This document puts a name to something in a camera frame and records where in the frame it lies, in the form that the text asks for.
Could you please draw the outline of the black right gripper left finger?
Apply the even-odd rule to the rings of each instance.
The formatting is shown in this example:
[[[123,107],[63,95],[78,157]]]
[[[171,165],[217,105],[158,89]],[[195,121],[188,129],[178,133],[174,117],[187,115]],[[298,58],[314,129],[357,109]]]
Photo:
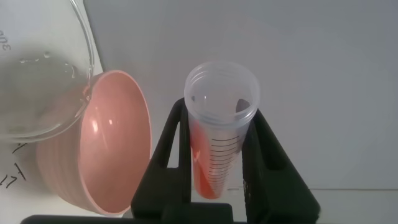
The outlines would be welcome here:
[[[176,131],[179,131],[178,167],[168,166]],[[134,218],[159,220],[169,205],[191,202],[191,149],[184,99],[177,100],[166,120],[145,174],[131,201]]]

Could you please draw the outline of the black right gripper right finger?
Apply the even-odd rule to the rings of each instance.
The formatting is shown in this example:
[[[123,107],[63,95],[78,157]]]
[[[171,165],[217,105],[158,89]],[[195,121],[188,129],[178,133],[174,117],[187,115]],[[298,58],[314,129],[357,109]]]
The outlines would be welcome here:
[[[321,208],[260,111],[242,148],[248,223],[316,223]]]

